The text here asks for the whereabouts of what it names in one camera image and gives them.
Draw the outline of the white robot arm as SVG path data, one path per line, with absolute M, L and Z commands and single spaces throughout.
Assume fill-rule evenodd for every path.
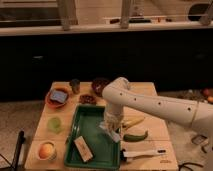
M 213 105 L 194 100 L 137 94 L 130 90 L 130 83 L 124 77 L 109 83 L 103 89 L 102 97 L 106 101 L 103 125 L 108 134 L 120 127 L 125 107 L 172 121 L 209 139 L 211 146 L 203 171 L 213 171 Z

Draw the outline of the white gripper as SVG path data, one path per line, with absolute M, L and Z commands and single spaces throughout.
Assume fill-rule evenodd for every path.
M 123 114 L 110 114 L 109 112 L 104 112 L 104 122 L 99 124 L 99 127 L 107 134 L 115 143 L 118 143 L 121 138 L 115 131 L 121 126 L 123 120 Z

